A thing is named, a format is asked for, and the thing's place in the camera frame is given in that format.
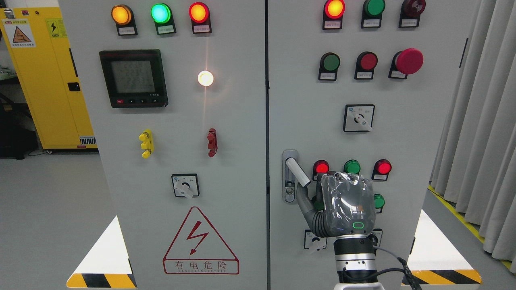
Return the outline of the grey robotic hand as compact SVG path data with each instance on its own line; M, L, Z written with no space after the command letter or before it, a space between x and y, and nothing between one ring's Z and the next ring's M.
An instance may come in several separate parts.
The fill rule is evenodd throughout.
M352 173L323 174L316 189L322 192L324 211L315 209L308 188L297 184L300 211L310 230L318 237L369 235L376 220L372 182Z

